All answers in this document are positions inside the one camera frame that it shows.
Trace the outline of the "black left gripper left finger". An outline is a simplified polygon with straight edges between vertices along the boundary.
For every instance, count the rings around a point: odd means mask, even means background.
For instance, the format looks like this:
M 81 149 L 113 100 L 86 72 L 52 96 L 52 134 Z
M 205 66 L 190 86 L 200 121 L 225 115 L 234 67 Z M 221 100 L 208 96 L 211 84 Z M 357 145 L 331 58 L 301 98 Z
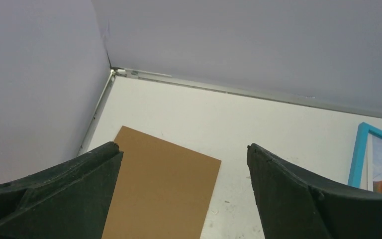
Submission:
M 0 239 L 101 238 L 122 158 L 111 141 L 0 184 Z

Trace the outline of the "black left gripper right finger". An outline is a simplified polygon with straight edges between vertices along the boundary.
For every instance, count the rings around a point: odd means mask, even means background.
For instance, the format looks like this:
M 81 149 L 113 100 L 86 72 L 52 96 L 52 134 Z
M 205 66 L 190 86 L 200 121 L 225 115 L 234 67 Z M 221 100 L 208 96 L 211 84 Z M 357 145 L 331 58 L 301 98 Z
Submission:
M 327 179 L 253 143 L 247 165 L 267 239 L 382 239 L 382 194 Z

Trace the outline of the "blue wooden picture frame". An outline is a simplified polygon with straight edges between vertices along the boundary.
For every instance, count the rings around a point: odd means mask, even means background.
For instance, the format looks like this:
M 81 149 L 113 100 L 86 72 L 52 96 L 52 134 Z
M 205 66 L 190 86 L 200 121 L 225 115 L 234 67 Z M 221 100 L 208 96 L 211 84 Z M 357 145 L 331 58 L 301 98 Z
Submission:
M 382 130 L 374 127 L 366 122 L 362 122 L 358 126 L 356 135 L 348 185 L 360 188 L 362 172 L 364 166 L 365 153 L 367 149 L 367 141 L 369 134 L 382 139 Z

